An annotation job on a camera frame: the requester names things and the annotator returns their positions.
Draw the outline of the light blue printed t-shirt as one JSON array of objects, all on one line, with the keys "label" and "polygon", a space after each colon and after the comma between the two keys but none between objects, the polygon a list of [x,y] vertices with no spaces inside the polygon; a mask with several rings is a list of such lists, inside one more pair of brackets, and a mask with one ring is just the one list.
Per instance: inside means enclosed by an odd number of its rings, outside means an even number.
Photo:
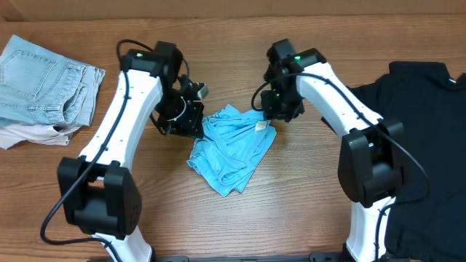
[{"label": "light blue printed t-shirt", "polygon": [[204,137],[194,142],[188,166],[217,193],[243,192],[274,143],[276,129],[259,111],[228,104],[202,119]]}]

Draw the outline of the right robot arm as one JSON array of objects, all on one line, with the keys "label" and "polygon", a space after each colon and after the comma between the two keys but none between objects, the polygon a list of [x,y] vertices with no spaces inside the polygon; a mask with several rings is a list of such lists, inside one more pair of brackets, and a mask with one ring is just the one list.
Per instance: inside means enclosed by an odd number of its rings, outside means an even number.
[{"label": "right robot arm", "polygon": [[389,206],[395,203],[407,173],[407,157],[399,148],[403,125],[385,120],[362,103],[334,73],[316,49],[297,53],[288,39],[272,44],[259,89],[268,120],[289,122],[304,113],[308,100],[341,141],[338,179],[352,203],[350,233],[337,261],[388,261],[384,245]]}]

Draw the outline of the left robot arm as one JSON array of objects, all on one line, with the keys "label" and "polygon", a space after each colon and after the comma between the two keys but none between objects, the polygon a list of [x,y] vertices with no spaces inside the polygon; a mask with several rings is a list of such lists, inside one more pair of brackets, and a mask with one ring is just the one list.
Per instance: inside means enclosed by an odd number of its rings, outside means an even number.
[{"label": "left robot arm", "polygon": [[138,227],[142,197],[132,177],[135,151],[147,122],[162,135],[203,138],[201,101],[208,87],[179,73],[186,59],[173,43],[139,44],[117,57],[115,96],[79,156],[60,161],[61,198],[44,219],[40,236],[48,244],[63,245],[45,234],[62,207],[67,222],[86,235],[80,242],[101,243],[111,261],[155,261],[155,250]]}]

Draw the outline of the folded light denim shorts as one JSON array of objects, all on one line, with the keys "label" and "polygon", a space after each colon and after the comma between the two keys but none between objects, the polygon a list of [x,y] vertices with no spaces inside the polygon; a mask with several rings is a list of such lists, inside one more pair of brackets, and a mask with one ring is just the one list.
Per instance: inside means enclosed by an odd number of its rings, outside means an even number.
[{"label": "folded light denim shorts", "polygon": [[1,125],[89,126],[105,74],[13,35],[1,54]]}]

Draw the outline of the folded white cloth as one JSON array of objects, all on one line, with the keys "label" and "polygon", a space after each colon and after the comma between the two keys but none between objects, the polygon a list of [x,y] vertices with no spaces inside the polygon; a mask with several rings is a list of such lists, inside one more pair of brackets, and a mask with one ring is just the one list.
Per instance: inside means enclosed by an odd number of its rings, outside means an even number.
[{"label": "folded white cloth", "polygon": [[80,126],[73,125],[23,125],[1,127],[1,148],[7,150],[19,142],[28,141],[51,146],[67,146]]}]

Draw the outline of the black garment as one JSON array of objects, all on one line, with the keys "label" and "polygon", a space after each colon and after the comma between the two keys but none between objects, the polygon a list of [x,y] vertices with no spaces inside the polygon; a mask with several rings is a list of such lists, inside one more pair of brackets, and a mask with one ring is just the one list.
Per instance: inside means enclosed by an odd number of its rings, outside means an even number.
[{"label": "black garment", "polygon": [[444,63],[389,64],[387,74],[353,89],[355,96],[405,129],[416,164],[390,209],[389,253],[421,261],[465,260],[465,76]]}]

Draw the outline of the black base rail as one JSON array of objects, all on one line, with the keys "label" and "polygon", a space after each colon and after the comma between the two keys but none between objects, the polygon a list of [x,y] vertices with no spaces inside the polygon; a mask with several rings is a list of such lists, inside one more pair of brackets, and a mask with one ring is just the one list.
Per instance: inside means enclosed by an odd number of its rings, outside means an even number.
[{"label": "black base rail", "polygon": [[350,262],[354,259],[343,252],[311,253],[310,255],[189,258],[186,256],[157,257],[156,262]]}]

